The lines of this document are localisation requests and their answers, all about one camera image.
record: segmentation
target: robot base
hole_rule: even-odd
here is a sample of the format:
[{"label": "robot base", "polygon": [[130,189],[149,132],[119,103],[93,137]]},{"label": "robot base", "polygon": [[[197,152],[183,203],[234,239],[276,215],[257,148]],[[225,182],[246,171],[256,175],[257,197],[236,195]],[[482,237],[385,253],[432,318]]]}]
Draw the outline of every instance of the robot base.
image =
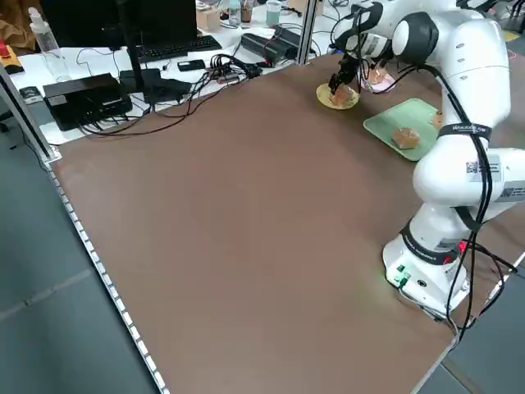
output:
[{"label": "robot base", "polygon": [[[395,287],[403,286],[403,293],[425,307],[437,318],[446,317],[446,302],[459,259],[446,265],[433,265],[416,257],[397,236],[383,249],[386,279]],[[468,295],[470,283],[464,267],[458,275],[450,300],[450,311]]]}]

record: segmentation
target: yellow plate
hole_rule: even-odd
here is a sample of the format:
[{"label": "yellow plate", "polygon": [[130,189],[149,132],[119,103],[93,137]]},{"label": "yellow plate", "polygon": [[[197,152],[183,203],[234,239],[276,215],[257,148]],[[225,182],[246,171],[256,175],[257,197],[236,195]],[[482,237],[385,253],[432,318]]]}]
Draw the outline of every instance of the yellow plate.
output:
[{"label": "yellow plate", "polygon": [[349,109],[352,108],[359,101],[359,94],[357,94],[352,88],[349,89],[352,90],[352,98],[343,105],[334,105],[332,101],[330,101],[331,91],[328,84],[323,84],[317,88],[317,99],[322,104],[332,109]]}]

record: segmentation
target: green plate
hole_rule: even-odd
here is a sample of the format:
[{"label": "green plate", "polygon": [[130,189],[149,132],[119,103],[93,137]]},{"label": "green plate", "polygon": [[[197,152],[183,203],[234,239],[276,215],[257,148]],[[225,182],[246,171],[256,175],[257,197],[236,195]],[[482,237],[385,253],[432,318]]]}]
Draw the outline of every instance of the green plate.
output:
[{"label": "green plate", "polygon": [[[432,125],[435,109],[419,98],[411,98],[404,103],[387,109],[363,122],[365,129],[390,146],[404,158],[417,162],[434,146],[437,130]],[[414,149],[399,149],[391,138],[392,132],[399,127],[410,127],[419,134],[418,146]]]}]

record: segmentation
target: plastic bottle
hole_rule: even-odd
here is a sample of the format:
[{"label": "plastic bottle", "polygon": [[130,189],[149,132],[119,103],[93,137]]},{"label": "plastic bottle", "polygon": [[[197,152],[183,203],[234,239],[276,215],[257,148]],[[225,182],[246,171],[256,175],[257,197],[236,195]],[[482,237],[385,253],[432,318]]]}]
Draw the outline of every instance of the plastic bottle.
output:
[{"label": "plastic bottle", "polygon": [[240,0],[230,0],[228,21],[230,26],[238,27],[240,25]]},{"label": "plastic bottle", "polygon": [[70,80],[69,71],[67,70],[66,61],[62,56],[62,51],[55,40],[55,36],[49,27],[49,23],[42,19],[42,16],[36,8],[29,9],[31,24],[30,28],[33,30],[37,43],[39,43],[40,50],[46,59],[49,72],[57,82]]}]

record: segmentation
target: brown table surface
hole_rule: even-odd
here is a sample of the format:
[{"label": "brown table surface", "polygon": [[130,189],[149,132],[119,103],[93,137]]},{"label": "brown table surface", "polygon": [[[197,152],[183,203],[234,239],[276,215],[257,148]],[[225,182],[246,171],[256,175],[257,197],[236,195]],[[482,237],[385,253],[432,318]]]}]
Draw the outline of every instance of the brown table surface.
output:
[{"label": "brown table surface", "polygon": [[[381,249],[421,201],[413,164],[362,127],[411,97],[439,107],[438,84],[412,76],[337,112],[315,95],[336,61],[229,88],[155,135],[61,147],[53,169],[172,393],[408,393],[450,343],[384,278]],[[523,147],[513,62],[494,142]],[[523,219],[481,241],[514,261]],[[478,260],[479,305],[495,274]]]}]

